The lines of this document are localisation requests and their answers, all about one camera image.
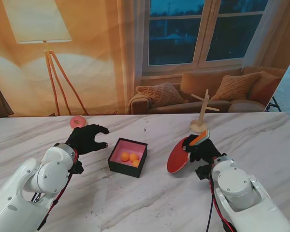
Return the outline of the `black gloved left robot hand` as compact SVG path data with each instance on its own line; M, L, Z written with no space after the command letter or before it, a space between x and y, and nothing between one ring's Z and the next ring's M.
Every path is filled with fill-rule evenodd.
M84 155L93 151L99 151L108 147L106 142L96 142L95 136L99 133L109 134L109 130L103 126L92 124L75 128L65 142L78 155Z

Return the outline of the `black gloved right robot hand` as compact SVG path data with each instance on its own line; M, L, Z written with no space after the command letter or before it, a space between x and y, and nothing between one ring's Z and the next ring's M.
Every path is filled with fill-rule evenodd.
M191 134L184 139L182 149L189 153L190 162L204 160L212 164L216 158L223 156L209 138L200 135Z

